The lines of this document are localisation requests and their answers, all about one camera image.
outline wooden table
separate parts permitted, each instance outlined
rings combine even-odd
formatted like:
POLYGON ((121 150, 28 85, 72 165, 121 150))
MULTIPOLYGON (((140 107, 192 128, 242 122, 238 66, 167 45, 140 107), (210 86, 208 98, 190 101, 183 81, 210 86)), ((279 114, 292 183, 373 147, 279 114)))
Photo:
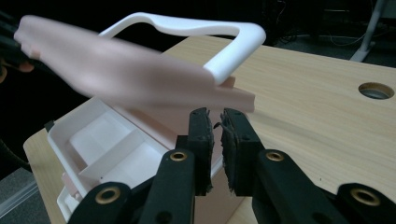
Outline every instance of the wooden table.
MULTIPOLYGON (((204 64, 230 40, 189 37, 166 51, 204 64)), ((361 183, 396 201, 396 96, 363 96, 363 83, 396 90, 396 69, 262 46, 235 72, 235 86, 256 94, 250 121, 266 148, 288 153, 332 193, 361 183)), ((42 130, 24 145, 52 223, 64 218, 56 199, 64 168, 42 130)), ((246 198, 229 223, 255 223, 246 198)))

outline white plastic handle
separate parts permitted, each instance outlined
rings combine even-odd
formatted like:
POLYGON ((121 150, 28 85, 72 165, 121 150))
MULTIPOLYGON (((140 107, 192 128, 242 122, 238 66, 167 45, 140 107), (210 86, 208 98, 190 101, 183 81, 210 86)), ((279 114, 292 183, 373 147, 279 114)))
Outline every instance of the white plastic handle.
POLYGON ((137 12, 113 24, 100 36, 113 37, 135 23, 145 22, 168 35, 231 35, 236 38, 212 59, 204 68, 213 74, 215 84, 223 83, 231 73, 265 40, 264 30, 255 23, 236 21, 206 21, 169 17, 137 12))

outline screw hole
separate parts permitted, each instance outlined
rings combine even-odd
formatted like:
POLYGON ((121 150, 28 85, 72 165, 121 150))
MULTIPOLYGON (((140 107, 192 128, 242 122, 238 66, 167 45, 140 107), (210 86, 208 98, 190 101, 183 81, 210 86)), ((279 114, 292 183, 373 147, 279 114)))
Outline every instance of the screw hole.
POLYGON ((267 152, 265 156, 268 158, 270 161, 283 161, 284 157, 282 154, 277 153, 277 152, 267 152))
POLYGON ((359 86, 359 92, 366 97, 376 100, 386 100, 395 94, 391 87, 376 82, 367 82, 361 84, 359 86))
POLYGON ((96 194, 95 200, 99 204, 108 204, 116 201, 120 197, 120 189, 117 187, 109 187, 102 189, 96 194))
POLYGON ((174 152, 171 154, 172 161, 184 161, 187 159, 187 154, 184 152, 174 152))
POLYGON ((352 189, 350 193, 352 197, 360 203, 364 203, 369 206, 379 206, 381 204, 379 198, 369 190, 352 189))

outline black cable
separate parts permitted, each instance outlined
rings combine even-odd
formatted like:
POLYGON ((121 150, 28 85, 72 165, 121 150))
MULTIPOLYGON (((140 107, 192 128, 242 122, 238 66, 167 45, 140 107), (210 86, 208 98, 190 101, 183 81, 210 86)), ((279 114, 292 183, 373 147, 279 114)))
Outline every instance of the black cable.
POLYGON ((14 152, 12 152, 11 149, 9 149, 6 146, 6 144, 3 142, 2 139, 0 139, 0 157, 6 158, 11 162, 13 162, 14 164, 17 164, 18 166, 22 167, 23 169, 32 172, 29 162, 24 161, 14 152))

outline pink plastic part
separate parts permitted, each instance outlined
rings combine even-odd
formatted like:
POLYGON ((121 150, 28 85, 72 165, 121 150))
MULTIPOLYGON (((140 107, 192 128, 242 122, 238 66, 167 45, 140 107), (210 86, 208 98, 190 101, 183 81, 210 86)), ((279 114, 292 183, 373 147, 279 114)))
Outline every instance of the pink plastic part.
POLYGON ((37 16, 24 16, 14 37, 76 91, 110 105, 254 110, 254 95, 233 80, 216 86, 202 66, 131 42, 37 16))

